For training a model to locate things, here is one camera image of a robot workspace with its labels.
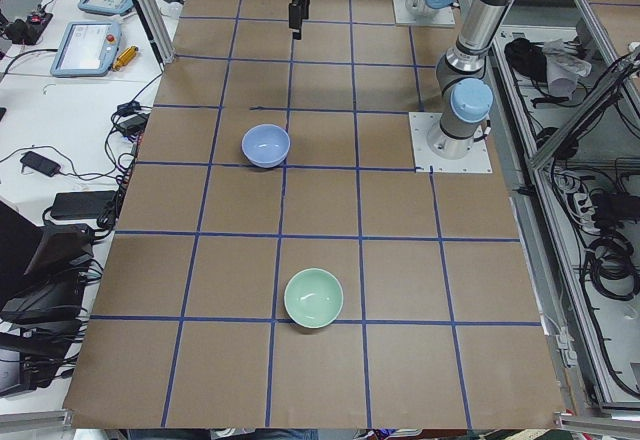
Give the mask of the green bowl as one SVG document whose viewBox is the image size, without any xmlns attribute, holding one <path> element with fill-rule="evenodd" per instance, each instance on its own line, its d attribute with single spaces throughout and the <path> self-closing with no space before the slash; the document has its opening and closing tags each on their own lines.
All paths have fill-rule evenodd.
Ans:
<svg viewBox="0 0 640 440">
<path fill-rule="evenodd" d="M 321 329 L 340 315 L 344 293 L 340 281 L 332 273 L 321 268 L 308 268 L 290 278 L 283 303 L 294 323 L 308 329 Z"/>
</svg>

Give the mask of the blue bowl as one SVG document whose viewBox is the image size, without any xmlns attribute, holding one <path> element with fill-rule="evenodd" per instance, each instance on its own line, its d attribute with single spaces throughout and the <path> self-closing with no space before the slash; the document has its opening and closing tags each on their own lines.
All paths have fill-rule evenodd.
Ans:
<svg viewBox="0 0 640 440">
<path fill-rule="evenodd" d="M 288 133 L 274 124 L 260 124 L 249 129 L 241 149 L 247 160 L 259 168 L 273 168 L 287 157 L 291 146 Z"/>
</svg>

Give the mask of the near teach pendant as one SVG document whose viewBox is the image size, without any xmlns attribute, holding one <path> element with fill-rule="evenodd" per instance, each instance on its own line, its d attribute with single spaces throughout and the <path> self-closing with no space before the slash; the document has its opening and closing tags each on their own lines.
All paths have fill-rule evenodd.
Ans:
<svg viewBox="0 0 640 440">
<path fill-rule="evenodd" d="M 70 22 L 50 74 L 57 78 L 105 76 L 117 57 L 121 37 L 121 27 L 113 21 Z"/>
</svg>

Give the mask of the brown paper table mat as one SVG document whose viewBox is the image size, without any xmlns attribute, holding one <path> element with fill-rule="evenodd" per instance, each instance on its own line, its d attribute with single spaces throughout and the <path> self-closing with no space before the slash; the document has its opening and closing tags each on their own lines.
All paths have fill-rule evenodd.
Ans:
<svg viewBox="0 0 640 440">
<path fill-rule="evenodd" d="M 186 0 L 65 406 L 77 427 L 548 427 L 560 389 L 499 170 L 414 170 L 452 30 L 391 0 Z M 273 168 L 245 133 L 282 127 Z M 284 307 L 332 273 L 321 329 Z"/>
</svg>

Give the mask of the black smartphone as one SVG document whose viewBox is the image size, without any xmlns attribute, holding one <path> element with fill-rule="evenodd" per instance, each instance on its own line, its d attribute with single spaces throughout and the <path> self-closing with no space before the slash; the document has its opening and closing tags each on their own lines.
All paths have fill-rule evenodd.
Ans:
<svg viewBox="0 0 640 440">
<path fill-rule="evenodd" d="M 53 177 L 60 173 L 61 165 L 34 151 L 27 151 L 20 158 L 23 167 L 27 167 L 47 177 Z"/>
</svg>

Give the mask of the aluminium frame post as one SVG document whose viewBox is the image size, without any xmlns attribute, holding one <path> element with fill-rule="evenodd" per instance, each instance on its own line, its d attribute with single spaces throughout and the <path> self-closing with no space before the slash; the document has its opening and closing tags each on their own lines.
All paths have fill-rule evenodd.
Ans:
<svg viewBox="0 0 640 440">
<path fill-rule="evenodd" d="M 172 63 L 175 49 L 156 0 L 132 0 L 132 3 L 158 64 Z"/>
</svg>

